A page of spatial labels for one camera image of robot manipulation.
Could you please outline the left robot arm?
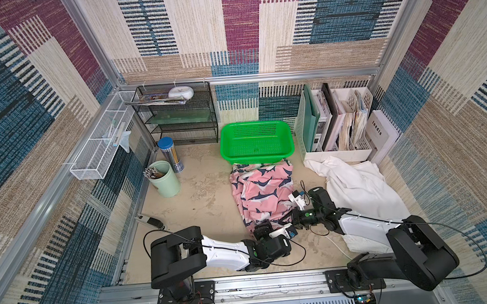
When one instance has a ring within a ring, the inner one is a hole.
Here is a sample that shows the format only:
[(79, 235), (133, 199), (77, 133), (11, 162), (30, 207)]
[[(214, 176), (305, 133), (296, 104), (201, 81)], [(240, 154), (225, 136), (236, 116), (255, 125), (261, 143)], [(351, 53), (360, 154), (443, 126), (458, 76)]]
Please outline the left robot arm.
[(272, 233), (270, 224), (257, 228), (253, 240), (237, 243), (214, 240), (191, 226), (171, 232), (146, 249), (150, 257), (151, 288), (167, 292), (174, 300), (185, 300), (196, 292), (193, 275), (207, 267), (236, 272), (255, 272), (275, 266), (275, 261), (291, 253), (291, 242), (283, 234)]

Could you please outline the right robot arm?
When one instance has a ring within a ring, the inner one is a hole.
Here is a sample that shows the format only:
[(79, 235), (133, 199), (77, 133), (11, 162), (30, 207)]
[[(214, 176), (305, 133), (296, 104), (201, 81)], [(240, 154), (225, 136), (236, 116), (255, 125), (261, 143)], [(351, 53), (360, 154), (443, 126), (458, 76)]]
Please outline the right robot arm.
[(460, 264), (456, 253), (421, 217), (411, 215), (400, 222), (367, 217), (336, 206), (322, 187), (311, 189), (309, 197), (311, 209), (294, 208), (289, 213), (296, 228), (323, 225), (342, 236), (362, 237), (390, 248), (389, 253), (365, 252), (348, 262), (346, 281), (352, 288), (396, 279), (432, 291)]

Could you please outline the pink shark print shorts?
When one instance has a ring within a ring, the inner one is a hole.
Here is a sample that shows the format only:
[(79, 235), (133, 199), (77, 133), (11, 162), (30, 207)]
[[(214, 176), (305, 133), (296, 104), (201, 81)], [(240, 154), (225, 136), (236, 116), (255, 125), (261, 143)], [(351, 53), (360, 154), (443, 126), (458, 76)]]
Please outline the pink shark print shorts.
[(279, 227), (279, 221), (297, 206), (290, 199), (295, 191), (292, 175), (293, 165), (287, 159), (276, 164), (232, 166), (232, 196), (250, 234), (264, 221)]

